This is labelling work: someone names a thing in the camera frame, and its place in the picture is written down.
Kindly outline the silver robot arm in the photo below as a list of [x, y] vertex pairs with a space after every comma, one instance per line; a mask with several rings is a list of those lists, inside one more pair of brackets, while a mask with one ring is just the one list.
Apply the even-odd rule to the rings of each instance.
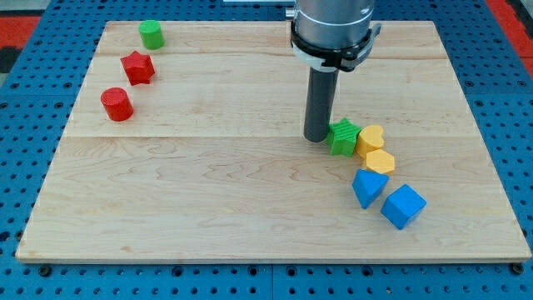
[[348, 48], [366, 36], [374, 7], [374, 0], [297, 0], [292, 33], [318, 48]]

